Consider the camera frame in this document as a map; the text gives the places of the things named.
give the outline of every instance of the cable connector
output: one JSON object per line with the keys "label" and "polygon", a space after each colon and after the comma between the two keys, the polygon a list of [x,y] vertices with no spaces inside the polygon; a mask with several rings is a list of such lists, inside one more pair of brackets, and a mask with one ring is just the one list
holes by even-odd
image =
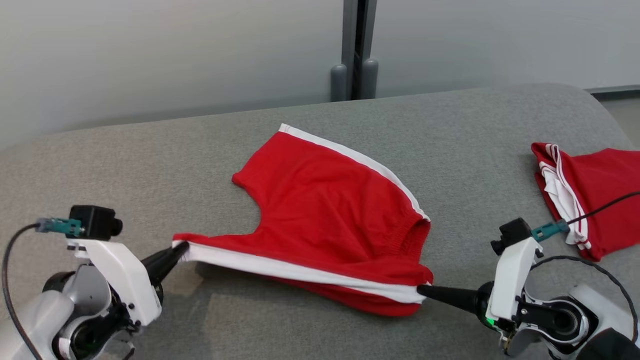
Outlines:
{"label": "cable connector", "polygon": [[531,236],[537,241],[541,242],[550,238],[557,233],[568,233],[569,225],[566,221],[560,220],[558,222],[550,222],[548,224],[537,227],[531,231]]}
{"label": "cable connector", "polygon": [[61,233],[73,236],[80,236],[84,233],[82,222],[76,219],[65,218],[39,218],[38,233]]}

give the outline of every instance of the folded red garment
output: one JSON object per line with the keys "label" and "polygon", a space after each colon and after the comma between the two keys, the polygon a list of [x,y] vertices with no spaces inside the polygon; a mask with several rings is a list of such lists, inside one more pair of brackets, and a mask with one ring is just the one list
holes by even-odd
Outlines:
{"label": "folded red garment", "polygon": [[[567,221],[630,192],[640,191],[640,151],[604,149],[569,156],[558,145],[533,143],[540,172],[536,180],[556,220]],[[630,197],[569,225],[566,242],[586,259],[640,243],[640,197]]]}
{"label": "folded red garment", "polygon": [[260,208],[252,234],[189,241],[183,260],[272,277],[345,305],[410,315],[433,275],[418,263],[430,220],[382,164],[345,146],[282,125],[236,173]]}

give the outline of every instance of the gray table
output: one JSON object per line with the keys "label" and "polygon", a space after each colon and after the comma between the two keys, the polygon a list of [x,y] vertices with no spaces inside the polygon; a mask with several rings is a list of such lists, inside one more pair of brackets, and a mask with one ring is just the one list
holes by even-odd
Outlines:
{"label": "gray table", "polygon": [[[249,233],[259,212],[231,175],[281,122],[344,144],[385,164],[418,198],[432,230],[421,263],[436,284],[477,288],[493,278],[489,241],[498,226],[552,218],[534,181],[532,142],[569,154],[632,145],[587,93],[560,85],[464,90],[370,101],[250,111],[45,136],[0,152],[0,245],[41,216],[73,204],[116,209],[118,241],[143,257],[173,233]],[[576,254],[558,236],[545,253]],[[640,303],[640,247],[602,265]],[[61,235],[30,233],[13,253],[14,301],[40,291],[75,259]],[[617,288],[593,270],[554,263],[536,270],[537,295],[588,282]],[[166,280],[162,316],[137,339],[136,359],[500,359],[497,335],[471,315],[426,301],[408,318],[361,313],[261,277],[185,264]],[[0,317],[6,317],[4,307]],[[547,359],[541,346],[522,359]]]}

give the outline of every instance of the white panel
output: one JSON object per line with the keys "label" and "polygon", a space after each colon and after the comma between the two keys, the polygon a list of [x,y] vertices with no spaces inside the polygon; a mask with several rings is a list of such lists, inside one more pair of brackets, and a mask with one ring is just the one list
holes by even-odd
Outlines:
{"label": "white panel", "polygon": [[555,82],[640,83],[635,0],[378,0],[378,97]]}
{"label": "white panel", "polygon": [[49,131],[329,100],[342,0],[4,0],[0,148]]}

